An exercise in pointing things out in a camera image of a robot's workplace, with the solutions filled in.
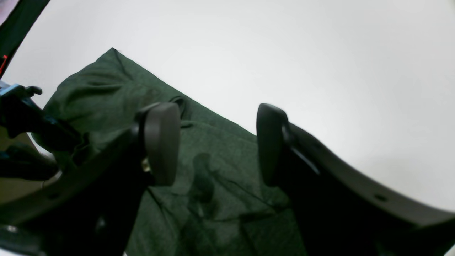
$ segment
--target dark green cloth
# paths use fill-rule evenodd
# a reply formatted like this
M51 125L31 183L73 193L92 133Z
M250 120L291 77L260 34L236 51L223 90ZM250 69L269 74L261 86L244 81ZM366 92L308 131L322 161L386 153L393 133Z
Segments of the dark green cloth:
M117 50L67 78L45 111L86 135L79 165L128 129L137 110L172 101L182 107L176 182L143 195L128 256L304 255L287 196L262 183L256 137Z

